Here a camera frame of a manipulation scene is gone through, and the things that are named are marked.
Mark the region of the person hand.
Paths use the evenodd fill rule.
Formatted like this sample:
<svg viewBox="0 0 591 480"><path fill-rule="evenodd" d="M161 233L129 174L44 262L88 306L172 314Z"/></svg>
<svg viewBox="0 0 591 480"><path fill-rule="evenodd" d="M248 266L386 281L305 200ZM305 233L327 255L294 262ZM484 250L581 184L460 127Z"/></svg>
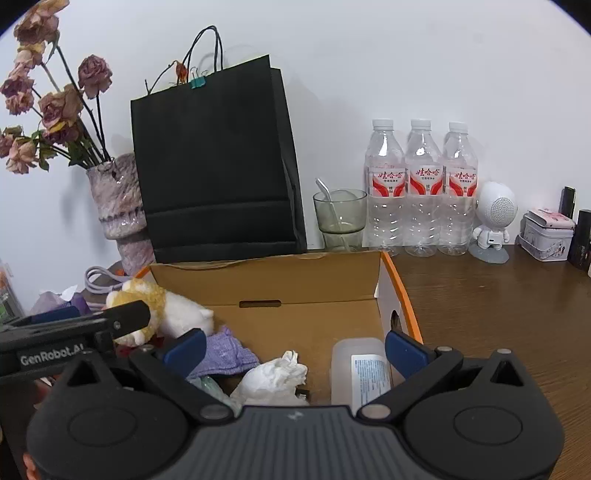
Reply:
<svg viewBox="0 0 591 480"><path fill-rule="evenodd" d="M31 455L29 453L24 453L23 456L23 464L26 470L26 478L28 480L40 480L41 475L39 470L37 469Z"/></svg>

